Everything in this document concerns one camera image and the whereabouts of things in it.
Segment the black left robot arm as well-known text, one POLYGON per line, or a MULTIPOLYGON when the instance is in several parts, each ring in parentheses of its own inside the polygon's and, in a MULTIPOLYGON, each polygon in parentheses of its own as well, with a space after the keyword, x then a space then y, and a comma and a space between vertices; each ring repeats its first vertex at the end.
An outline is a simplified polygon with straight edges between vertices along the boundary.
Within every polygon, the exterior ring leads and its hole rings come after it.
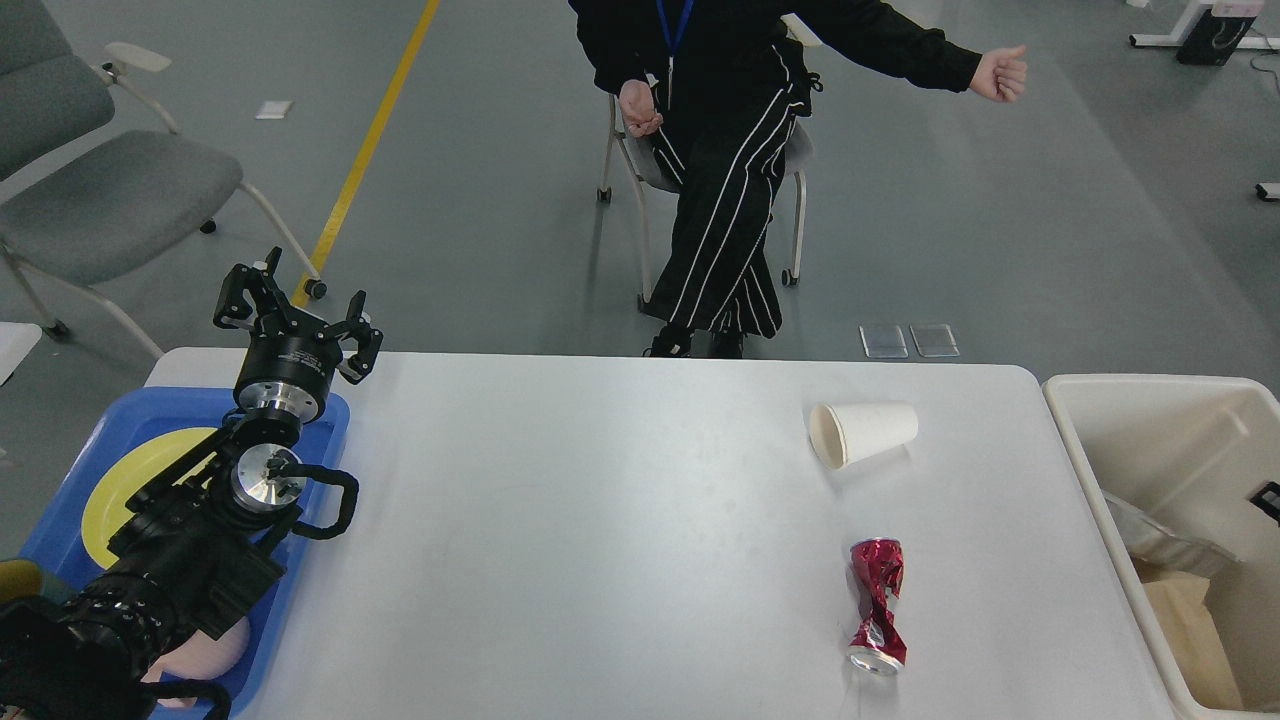
POLYGON ((233 266, 214 324, 250 333, 219 429, 128 500, 110 538, 115 562, 64 603, 3 606, 3 710, 19 719, 146 719, 160 700, 202 698, 227 719, 228 691, 211 680, 148 682, 147 670, 196 632, 219 638, 285 574, 273 551, 288 536, 326 541, 355 515, 358 482, 302 462, 302 428, 326 407, 332 380, 357 384, 383 334, 365 292, 326 323, 294 306, 274 274, 282 250, 233 266))

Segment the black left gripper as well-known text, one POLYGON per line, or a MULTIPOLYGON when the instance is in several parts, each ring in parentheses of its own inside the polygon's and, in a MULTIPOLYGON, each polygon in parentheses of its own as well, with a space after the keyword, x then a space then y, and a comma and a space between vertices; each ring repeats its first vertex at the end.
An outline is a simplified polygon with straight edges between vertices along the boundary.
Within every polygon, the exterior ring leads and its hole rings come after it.
POLYGON ((250 346, 233 395, 239 409, 274 409, 302 423, 320 418, 335 372, 357 386, 371 373, 384 333, 366 316, 367 292, 356 291, 346 316, 312 336, 301 337, 301 310, 275 282, 283 249, 273 247, 262 261, 236 264, 225 275, 212 314, 221 329, 250 333, 250 346), (340 343, 355 351, 343 356, 340 343))

